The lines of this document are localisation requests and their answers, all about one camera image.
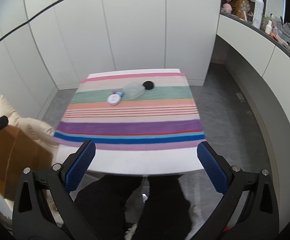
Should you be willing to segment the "white round tin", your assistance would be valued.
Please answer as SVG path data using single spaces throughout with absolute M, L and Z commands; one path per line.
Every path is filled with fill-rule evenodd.
M 112 106 L 119 104 L 120 101 L 121 101 L 121 96 L 119 94 L 111 94 L 107 98 L 108 104 Z

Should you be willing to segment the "blue bottle pink cap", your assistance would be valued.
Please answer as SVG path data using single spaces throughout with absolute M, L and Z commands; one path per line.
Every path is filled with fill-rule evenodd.
M 124 96 L 124 93 L 122 91 L 117 91 L 117 90 L 113 90 L 112 94 L 117 94 L 119 95 L 121 98 Z

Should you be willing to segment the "translucent plastic box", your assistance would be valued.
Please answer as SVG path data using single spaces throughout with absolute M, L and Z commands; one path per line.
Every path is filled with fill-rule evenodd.
M 130 100 L 135 100 L 145 92 L 145 87 L 139 82 L 132 82 L 122 88 L 125 96 Z

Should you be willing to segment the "cream padded chair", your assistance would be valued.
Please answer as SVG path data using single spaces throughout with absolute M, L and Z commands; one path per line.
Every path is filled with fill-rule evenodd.
M 23 118 L 0 94 L 2 116 L 7 117 L 8 125 L 0 131 L 0 222 L 11 230 L 16 188 L 24 168 L 50 168 L 59 145 L 53 141 L 54 128 L 50 124 Z

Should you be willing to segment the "brown cardboard box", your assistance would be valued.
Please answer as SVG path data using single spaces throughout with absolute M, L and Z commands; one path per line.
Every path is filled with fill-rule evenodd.
M 23 170 L 47 170 L 52 154 L 30 139 L 22 130 L 7 126 L 0 130 L 0 194 L 14 201 Z

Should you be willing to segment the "person's black trousers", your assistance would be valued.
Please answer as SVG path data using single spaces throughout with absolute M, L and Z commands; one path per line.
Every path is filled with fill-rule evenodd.
M 125 238 L 125 206 L 142 180 L 106 175 L 78 192 L 74 203 L 101 239 Z M 184 197 L 178 176 L 151 176 L 148 182 L 149 196 L 132 238 L 186 239 L 192 227 L 190 202 Z

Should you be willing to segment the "white small table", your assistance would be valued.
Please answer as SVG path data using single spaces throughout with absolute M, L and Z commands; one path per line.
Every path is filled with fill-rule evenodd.
M 56 160 L 61 163 L 78 147 L 59 144 Z M 177 174 L 202 169 L 196 156 L 196 147 L 177 148 L 156 151 L 113 151 L 99 150 L 89 170 L 107 174 L 125 174 L 129 176 L 151 176 Z

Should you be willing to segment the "striped colourful towel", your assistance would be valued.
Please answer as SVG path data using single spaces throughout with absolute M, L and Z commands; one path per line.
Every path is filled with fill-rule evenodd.
M 152 81 L 135 100 L 109 105 L 113 90 Z M 84 79 L 57 125 L 53 140 L 78 147 L 91 140 L 99 150 L 156 151 L 196 147 L 205 140 L 188 81 L 177 69 L 93 74 Z

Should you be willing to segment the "white curved counter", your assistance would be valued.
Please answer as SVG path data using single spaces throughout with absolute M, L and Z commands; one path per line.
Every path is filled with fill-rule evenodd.
M 250 24 L 220 14 L 223 61 L 258 122 L 278 200 L 280 228 L 290 222 L 290 53 Z

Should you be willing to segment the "small white bottle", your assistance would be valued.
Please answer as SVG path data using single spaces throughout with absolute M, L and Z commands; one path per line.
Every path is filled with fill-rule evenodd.
M 270 35 L 272 33 L 272 21 L 271 20 L 268 21 L 268 24 L 265 27 L 265 33 L 267 35 Z

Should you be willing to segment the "pink plush toy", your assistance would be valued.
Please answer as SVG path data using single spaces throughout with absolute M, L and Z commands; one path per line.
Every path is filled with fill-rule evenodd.
M 224 3 L 221 7 L 221 12 L 226 14 L 232 13 L 232 6 L 229 3 Z

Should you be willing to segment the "tall white bottle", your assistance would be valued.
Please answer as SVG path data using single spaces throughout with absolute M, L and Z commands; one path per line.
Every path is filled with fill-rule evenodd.
M 260 29 L 263 11 L 264 11 L 263 0 L 255 0 L 252 25 L 257 29 Z

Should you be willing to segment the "brown paw print bag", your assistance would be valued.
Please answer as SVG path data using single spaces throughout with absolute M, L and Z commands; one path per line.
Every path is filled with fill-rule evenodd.
M 231 0 L 229 3 L 232 7 L 232 14 L 244 19 L 251 9 L 248 0 Z

